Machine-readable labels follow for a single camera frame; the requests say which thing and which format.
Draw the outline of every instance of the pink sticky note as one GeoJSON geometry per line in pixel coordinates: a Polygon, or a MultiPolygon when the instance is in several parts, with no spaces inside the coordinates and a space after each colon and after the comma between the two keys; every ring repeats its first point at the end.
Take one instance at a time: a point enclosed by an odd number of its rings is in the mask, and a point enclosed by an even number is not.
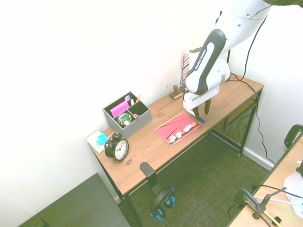
{"type": "Polygon", "coordinates": [[[124,101],[111,109],[110,112],[112,113],[113,117],[117,117],[119,114],[123,113],[123,111],[127,110],[128,107],[128,102],[124,101]]]}

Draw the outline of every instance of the alarm clock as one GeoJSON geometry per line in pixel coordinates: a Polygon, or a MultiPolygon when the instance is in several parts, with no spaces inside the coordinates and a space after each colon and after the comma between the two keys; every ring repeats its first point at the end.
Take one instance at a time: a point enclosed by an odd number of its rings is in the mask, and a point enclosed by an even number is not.
{"type": "Polygon", "coordinates": [[[119,132],[112,133],[110,139],[104,144],[105,155],[116,161],[122,161],[128,154],[129,145],[119,132]]]}

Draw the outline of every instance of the sticky note pad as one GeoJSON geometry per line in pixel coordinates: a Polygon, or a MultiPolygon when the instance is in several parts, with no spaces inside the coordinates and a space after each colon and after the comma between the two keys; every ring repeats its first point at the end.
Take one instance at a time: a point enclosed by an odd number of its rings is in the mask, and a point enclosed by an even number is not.
{"type": "Polygon", "coordinates": [[[115,106],[113,109],[110,110],[113,117],[117,117],[119,114],[123,113],[125,110],[129,108],[129,104],[127,101],[120,103],[119,105],[115,106]]]}
{"type": "Polygon", "coordinates": [[[99,135],[97,138],[98,138],[97,144],[99,146],[102,145],[102,144],[104,144],[107,141],[107,136],[104,133],[102,133],[101,135],[99,135]]]}

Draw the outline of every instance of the gray desk organizer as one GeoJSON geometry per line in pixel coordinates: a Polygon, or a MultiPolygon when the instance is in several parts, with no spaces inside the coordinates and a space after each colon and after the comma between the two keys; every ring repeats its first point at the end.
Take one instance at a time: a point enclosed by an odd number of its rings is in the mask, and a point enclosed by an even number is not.
{"type": "Polygon", "coordinates": [[[119,98],[118,100],[114,101],[109,106],[103,108],[103,111],[104,111],[104,114],[105,114],[105,117],[107,119],[109,126],[113,130],[121,133],[122,136],[126,139],[128,139],[135,132],[137,132],[140,128],[142,128],[144,125],[146,125],[149,121],[152,120],[151,110],[141,100],[139,100],[137,103],[136,103],[136,100],[137,100],[137,97],[132,92],[129,92],[129,93],[125,94],[124,96],[122,96],[121,98],[119,98]],[[122,126],[120,126],[117,122],[118,116],[114,118],[112,116],[112,113],[110,112],[110,110],[113,107],[115,107],[118,104],[125,101],[126,96],[130,96],[130,99],[133,99],[135,102],[133,105],[131,105],[131,102],[128,101],[130,107],[124,111],[124,113],[128,113],[133,117],[133,121],[129,125],[122,128],[122,126]],[[138,114],[140,116],[135,119],[134,114],[138,114]]]}

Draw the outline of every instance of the blue headphones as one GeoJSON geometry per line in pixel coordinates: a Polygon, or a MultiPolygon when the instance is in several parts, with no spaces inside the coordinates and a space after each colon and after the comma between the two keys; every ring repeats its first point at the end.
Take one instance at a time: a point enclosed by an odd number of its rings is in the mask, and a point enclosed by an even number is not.
{"type": "Polygon", "coordinates": [[[176,199],[172,195],[173,192],[173,188],[163,188],[150,206],[150,215],[156,217],[160,221],[163,221],[166,217],[163,206],[172,208],[176,204],[176,199]]]}

